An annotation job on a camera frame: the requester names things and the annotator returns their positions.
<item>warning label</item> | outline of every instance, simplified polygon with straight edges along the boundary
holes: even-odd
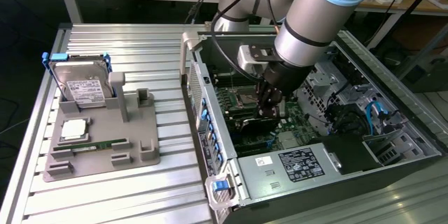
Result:
[[[292,182],[326,175],[311,148],[282,153],[279,157]]]
[[[68,81],[67,85],[78,104],[104,102],[104,94],[99,80]]]

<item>hard drive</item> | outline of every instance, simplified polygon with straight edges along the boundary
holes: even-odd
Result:
[[[114,89],[108,83],[108,54],[52,54],[50,58],[47,55],[47,61],[44,58],[44,65],[51,70],[66,101],[75,101],[80,108],[104,106],[106,99],[114,97]]]

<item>motherboard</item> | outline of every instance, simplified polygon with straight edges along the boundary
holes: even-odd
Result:
[[[216,97],[239,157],[295,148],[319,137],[296,101],[286,103],[286,118],[260,119],[255,86],[216,88]]]

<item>gray plastic stand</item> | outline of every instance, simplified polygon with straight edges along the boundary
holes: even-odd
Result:
[[[60,101],[46,164],[46,182],[160,162],[155,97],[147,89],[124,95],[124,73],[110,73],[110,83],[116,97],[106,99],[106,107],[80,110],[76,102]],[[64,121],[75,119],[87,121],[87,133],[79,139],[66,140],[62,138]],[[79,148],[86,144],[94,145],[95,149]]]

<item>metal slotted tabletop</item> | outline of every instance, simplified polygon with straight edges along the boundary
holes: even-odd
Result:
[[[274,30],[271,26],[251,29]],[[60,95],[46,73],[4,198],[2,224],[212,223],[179,81],[180,38],[192,30],[204,31],[206,27],[74,25],[59,30],[52,52],[110,53],[114,71],[127,76],[124,91],[148,88],[154,93],[162,161],[155,166],[43,181]],[[358,45],[350,35],[340,32],[340,36],[350,46]],[[395,93],[411,97],[368,51],[362,46],[354,50]],[[428,121],[434,116],[419,101],[408,98],[407,104],[447,141],[446,126]],[[382,190],[271,223],[447,223],[447,165],[446,158]]]
[[[212,221],[179,80],[180,37],[186,30],[200,31],[204,26],[75,25],[59,31],[54,52],[107,52],[114,71],[127,76],[124,92],[148,88],[154,93],[162,161],[154,166],[44,182],[60,95],[46,74],[24,139],[32,151],[28,157],[20,153],[18,159],[28,166],[20,171],[22,182],[15,170],[11,183],[16,180],[18,193],[12,195],[10,188],[6,204],[12,203],[12,210],[10,218],[0,217],[0,223]]]

